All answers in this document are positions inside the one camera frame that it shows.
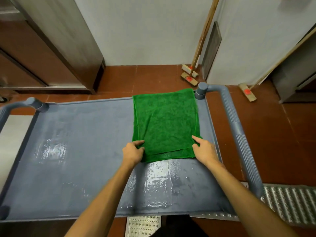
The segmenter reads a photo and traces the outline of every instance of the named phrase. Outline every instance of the finger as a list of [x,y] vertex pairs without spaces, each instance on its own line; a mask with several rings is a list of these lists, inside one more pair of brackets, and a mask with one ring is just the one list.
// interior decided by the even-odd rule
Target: finger
[[134,146],[138,146],[140,144],[143,144],[145,141],[133,141],[131,142]]
[[198,138],[198,137],[196,137],[196,136],[194,136],[194,135],[192,135],[192,138],[193,138],[197,143],[199,143],[199,144],[203,141],[203,139]]
[[138,151],[141,152],[141,154],[143,155],[145,151],[145,147],[140,147]]
[[192,148],[193,148],[193,152],[195,152],[195,151],[197,151],[199,149],[197,144],[193,144]]

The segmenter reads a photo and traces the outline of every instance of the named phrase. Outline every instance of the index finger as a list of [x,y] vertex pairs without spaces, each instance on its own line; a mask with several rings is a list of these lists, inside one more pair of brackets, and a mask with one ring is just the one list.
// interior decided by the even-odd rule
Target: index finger
[[192,135],[192,138],[197,142],[197,143],[201,143],[203,141],[203,139],[199,138],[199,137],[196,137],[194,135]]
[[131,143],[134,145],[134,146],[138,146],[138,145],[141,145],[143,144],[145,141],[132,141]]

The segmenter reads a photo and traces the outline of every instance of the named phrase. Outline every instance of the folded green towel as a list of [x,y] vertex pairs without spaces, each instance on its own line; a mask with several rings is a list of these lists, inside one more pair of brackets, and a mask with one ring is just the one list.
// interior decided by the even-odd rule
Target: folded green towel
[[191,135],[200,136],[192,89],[133,96],[133,141],[145,140],[142,162],[194,158]]

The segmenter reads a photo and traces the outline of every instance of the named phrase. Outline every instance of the metal grille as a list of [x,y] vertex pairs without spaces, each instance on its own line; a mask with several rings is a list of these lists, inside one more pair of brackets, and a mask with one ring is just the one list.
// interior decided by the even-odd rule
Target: metal grille
[[125,237],[151,236],[161,226],[161,216],[128,217]]
[[[261,198],[284,221],[293,226],[316,225],[316,187],[305,185],[264,184]],[[205,213],[191,217],[239,221],[235,215]]]

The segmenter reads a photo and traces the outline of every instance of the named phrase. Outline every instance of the forearm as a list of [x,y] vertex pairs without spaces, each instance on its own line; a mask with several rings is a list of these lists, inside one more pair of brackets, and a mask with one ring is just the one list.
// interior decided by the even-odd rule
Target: forearm
[[207,165],[234,207],[248,234],[254,236],[297,236],[296,233],[221,164]]
[[70,236],[106,236],[133,167],[122,164],[68,231]]

